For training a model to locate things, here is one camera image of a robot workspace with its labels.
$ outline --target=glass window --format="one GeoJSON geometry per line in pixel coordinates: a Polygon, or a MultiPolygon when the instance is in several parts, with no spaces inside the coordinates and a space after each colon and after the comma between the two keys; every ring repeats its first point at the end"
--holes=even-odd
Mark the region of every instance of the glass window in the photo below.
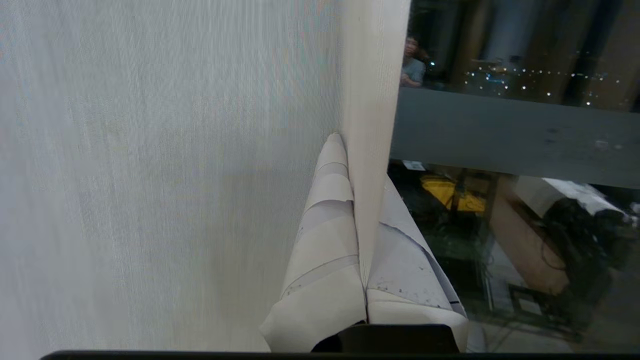
{"type": "Polygon", "coordinates": [[[639,11],[623,0],[414,0],[403,70],[416,79],[402,85],[638,112],[639,11]]]}
{"type": "Polygon", "coordinates": [[[413,0],[388,174],[469,352],[640,350],[640,1],[413,0]]]}

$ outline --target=floor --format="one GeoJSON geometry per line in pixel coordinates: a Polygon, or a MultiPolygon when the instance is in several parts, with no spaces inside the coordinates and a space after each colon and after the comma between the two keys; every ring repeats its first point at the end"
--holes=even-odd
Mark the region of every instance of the floor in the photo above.
{"type": "MultiPolygon", "coordinates": [[[[497,242],[493,243],[490,254],[487,272],[491,279],[524,285],[524,280],[497,242]]],[[[572,353],[573,349],[567,341],[553,337],[548,331],[523,323],[511,322],[500,326],[471,321],[467,352],[572,353]]]]}

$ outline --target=man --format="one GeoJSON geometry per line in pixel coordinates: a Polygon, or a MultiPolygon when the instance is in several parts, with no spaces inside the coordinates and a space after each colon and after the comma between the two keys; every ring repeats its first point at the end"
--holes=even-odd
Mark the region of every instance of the man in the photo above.
{"type": "Polygon", "coordinates": [[[407,36],[404,43],[404,59],[402,61],[402,76],[400,86],[419,88],[426,67],[422,61],[413,58],[418,51],[418,40],[414,36],[407,36]]]}

